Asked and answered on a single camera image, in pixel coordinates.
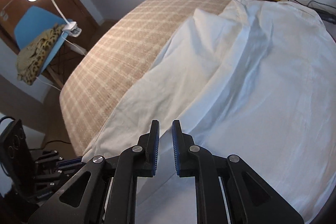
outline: wooden door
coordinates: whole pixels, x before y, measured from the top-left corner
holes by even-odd
[[[82,33],[79,37],[69,37],[69,40],[88,49],[90,38],[97,30],[98,24],[79,0],[55,0],[55,2],[64,16],[76,21],[78,27],[82,29]],[[0,0],[0,24],[14,40],[15,26],[32,5],[41,7],[60,16],[51,0],[37,0],[35,2],[29,2],[28,0]]]

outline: checkered bedspread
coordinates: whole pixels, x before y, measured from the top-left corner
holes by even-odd
[[[83,154],[122,96],[195,8],[220,14],[230,1],[146,0],[114,25],[78,65],[60,95],[76,154]]]

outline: folded clothing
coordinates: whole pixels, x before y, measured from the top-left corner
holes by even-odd
[[[64,26],[64,24],[58,25],[56,23],[51,29],[43,31],[19,52],[16,60],[19,81],[24,81],[28,85],[34,83]]]

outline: plaid blanket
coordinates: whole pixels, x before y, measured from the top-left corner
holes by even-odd
[[[78,65],[60,95],[76,154],[83,154],[122,96],[195,8],[219,14],[230,1],[146,0],[114,25]]]

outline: white sheet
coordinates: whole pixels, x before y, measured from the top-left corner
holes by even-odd
[[[336,45],[294,3],[196,10],[84,155],[111,157],[160,121],[157,175],[139,179],[137,223],[196,223],[194,181],[175,174],[171,123],[214,155],[237,154],[309,223],[336,185]]]

